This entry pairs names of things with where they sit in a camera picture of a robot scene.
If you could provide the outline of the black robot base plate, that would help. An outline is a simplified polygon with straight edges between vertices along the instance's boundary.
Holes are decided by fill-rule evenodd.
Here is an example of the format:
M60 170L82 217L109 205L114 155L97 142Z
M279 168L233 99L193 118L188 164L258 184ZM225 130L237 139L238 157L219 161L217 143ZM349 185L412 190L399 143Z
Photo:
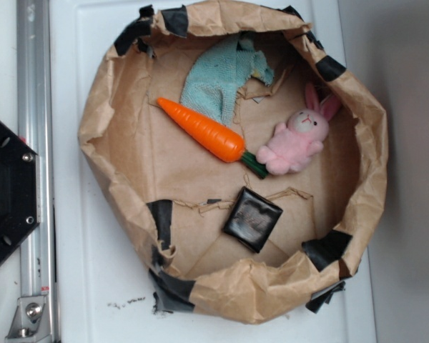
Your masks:
M0 121L0 266L39 224L38 154Z

